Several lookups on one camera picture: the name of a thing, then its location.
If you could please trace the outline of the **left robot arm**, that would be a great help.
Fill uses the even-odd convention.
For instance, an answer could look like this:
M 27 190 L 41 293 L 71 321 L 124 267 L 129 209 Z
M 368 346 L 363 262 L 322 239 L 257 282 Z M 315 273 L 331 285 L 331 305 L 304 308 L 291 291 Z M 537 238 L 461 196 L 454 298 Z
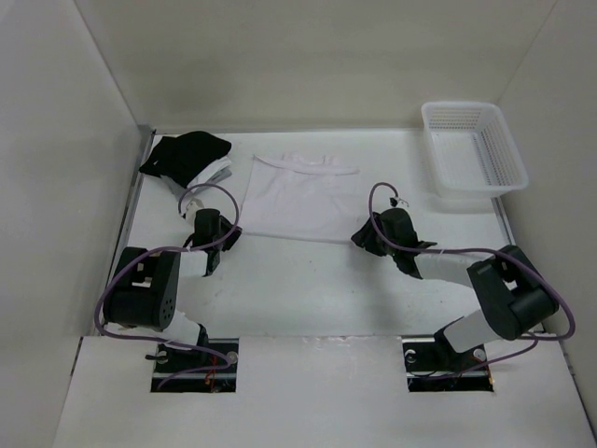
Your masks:
M 243 230 L 213 208 L 196 212 L 193 226 L 181 246 L 126 247 L 99 299 L 94 321 L 105 336 L 172 348 L 179 363 L 196 372 L 206 367 L 209 356 L 224 361 L 228 357 L 209 346 L 202 324 L 178 309 L 179 283 L 212 275 Z

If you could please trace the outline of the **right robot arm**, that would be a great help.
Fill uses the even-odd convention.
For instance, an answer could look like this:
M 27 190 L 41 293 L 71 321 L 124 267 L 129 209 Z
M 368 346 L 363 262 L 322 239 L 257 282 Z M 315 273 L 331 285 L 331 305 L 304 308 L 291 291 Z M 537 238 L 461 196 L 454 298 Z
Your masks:
M 517 246 L 507 245 L 495 255 L 441 249 L 418 237 L 410 215 L 401 208 L 374 212 L 351 241 L 369 254 L 391 258 L 405 275 L 474 291 L 478 310 L 433 335 L 437 364 L 431 371 L 455 371 L 484 344 L 517 340 L 560 308 Z

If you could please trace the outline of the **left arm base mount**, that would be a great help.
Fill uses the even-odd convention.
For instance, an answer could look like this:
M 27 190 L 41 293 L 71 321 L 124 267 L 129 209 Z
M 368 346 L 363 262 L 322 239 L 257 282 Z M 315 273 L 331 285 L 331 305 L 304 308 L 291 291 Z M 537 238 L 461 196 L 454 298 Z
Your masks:
M 207 339 L 204 351 L 159 344 L 145 356 L 151 363 L 152 393 L 234 393 L 240 344 L 238 339 Z

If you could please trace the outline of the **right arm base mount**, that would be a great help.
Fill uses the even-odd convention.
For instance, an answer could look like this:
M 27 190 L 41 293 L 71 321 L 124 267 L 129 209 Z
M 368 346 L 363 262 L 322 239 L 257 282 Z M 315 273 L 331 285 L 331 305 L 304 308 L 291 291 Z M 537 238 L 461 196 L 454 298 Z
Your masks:
M 483 345 L 463 353 L 433 337 L 402 340 L 403 358 L 409 392 L 493 392 L 493 380 Z

